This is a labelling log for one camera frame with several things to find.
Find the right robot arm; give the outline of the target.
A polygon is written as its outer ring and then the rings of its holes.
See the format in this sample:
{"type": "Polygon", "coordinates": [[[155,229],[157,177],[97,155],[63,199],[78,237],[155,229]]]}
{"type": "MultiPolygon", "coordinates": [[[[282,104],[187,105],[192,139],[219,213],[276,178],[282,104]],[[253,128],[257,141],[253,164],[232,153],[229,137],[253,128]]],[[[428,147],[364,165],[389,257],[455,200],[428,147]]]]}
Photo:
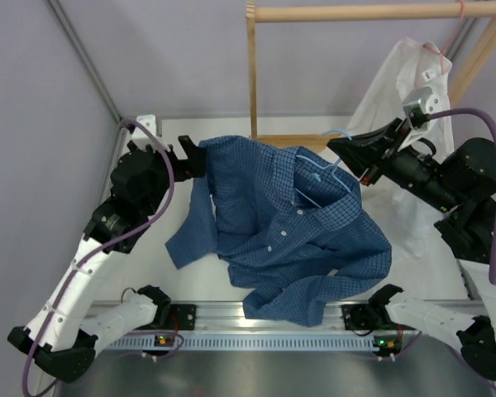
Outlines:
{"type": "Polygon", "coordinates": [[[442,213],[436,230],[469,274],[485,314],[457,313],[385,285],[362,306],[372,328],[407,326],[446,344],[478,375],[496,381],[496,124],[479,114],[491,138],[466,141],[444,161],[413,148],[439,113],[411,112],[380,129],[327,145],[359,181],[386,177],[442,213]]]}

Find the blue checked shirt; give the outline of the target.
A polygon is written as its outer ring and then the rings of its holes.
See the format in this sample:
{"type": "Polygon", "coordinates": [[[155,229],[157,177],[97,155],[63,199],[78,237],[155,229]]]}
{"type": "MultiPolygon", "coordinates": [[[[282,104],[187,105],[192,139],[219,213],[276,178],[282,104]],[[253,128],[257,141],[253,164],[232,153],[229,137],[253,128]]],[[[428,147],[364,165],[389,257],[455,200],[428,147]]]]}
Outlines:
{"type": "Polygon", "coordinates": [[[329,302],[389,274],[392,247],[352,175],[299,146],[221,136],[201,147],[207,173],[166,249],[178,268],[209,254],[225,261],[231,284],[248,290],[247,318],[314,327],[329,302]]]}

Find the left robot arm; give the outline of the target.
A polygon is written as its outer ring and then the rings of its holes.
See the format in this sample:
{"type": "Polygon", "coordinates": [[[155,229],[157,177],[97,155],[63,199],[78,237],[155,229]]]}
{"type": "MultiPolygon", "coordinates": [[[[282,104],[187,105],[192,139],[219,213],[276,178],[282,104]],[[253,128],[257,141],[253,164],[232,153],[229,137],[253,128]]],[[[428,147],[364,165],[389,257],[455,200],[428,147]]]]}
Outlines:
{"type": "Polygon", "coordinates": [[[178,141],[184,159],[171,148],[158,151],[128,142],[110,174],[110,194],[94,210],[65,276],[37,316],[10,331],[7,340],[57,380],[74,383],[102,350],[129,332],[168,325],[170,298],[152,285],[95,318],[86,314],[117,257],[131,253],[160,214],[170,184],[206,174],[205,149],[188,136],[178,141]]]}

